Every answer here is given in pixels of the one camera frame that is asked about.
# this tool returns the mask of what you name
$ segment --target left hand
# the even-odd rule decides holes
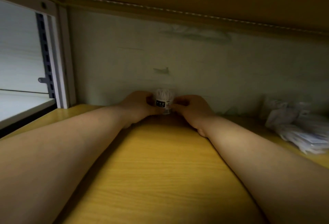
[[[148,102],[152,101],[153,94],[147,91],[135,91],[129,94],[119,106],[124,111],[127,123],[125,128],[131,124],[137,123],[140,120],[150,115],[159,115],[164,113],[164,109],[156,106],[151,106]]]

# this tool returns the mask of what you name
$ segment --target left arm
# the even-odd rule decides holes
[[[146,103],[151,96],[134,92],[116,106],[0,141],[1,222],[52,223],[122,128],[163,113]]]

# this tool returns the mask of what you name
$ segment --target hand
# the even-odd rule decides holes
[[[137,123],[147,116],[164,113],[165,110],[163,108],[151,106],[152,98],[153,94],[151,92],[135,91],[117,105],[123,110],[127,120],[125,128],[128,128],[131,124]]]
[[[203,97],[197,95],[177,97],[174,99],[171,108],[173,111],[183,115],[186,121],[196,128],[203,137],[206,137],[204,131],[206,120],[216,116]]]

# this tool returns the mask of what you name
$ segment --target led light strip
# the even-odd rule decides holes
[[[325,36],[329,35],[328,32],[312,31],[312,30],[305,30],[305,29],[292,28],[292,27],[286,27],[286,26],[276,26],[276,25],[271,25],[271,24],[235,20],[235,19],[230,19],[230,18],[223,18],[223,17],[190,13],[190,12],[182,12],[182,11],[176,11],[176,10],[171,10],[171,9],[153,7],[153,6],[142,6],[142,5],[138,5],[138,4],[125,3],[125,2],[116,2],[116,1],[110,1],[110,0],[89,0],[89,1],[106,2],[106,3],[114,4],[114,5],[139,7],[139,8],[152,9],[152,10],[157,10],[157,11],[167,11],[167,12],[177,13],[177,14],[192,15],[192,16],[197,16],[197,17],[202,17],[202,18],[211,18],[211,19],[216,19],[216,20],[238,22],[238,23],[242,23],[242,24],[249,24],[249,25],[256,25],[256,26],[272,27],[272,28],[278,28],[278,29],[284,29],[284,30],[290,30],[290,31],[296,31],[296,32],[306,32],[306,33],[325,35]]]

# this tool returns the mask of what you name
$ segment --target metal frame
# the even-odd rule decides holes
[[[49,0],[4,0],[43,14],[58,108],[76,104],[66,8]]]

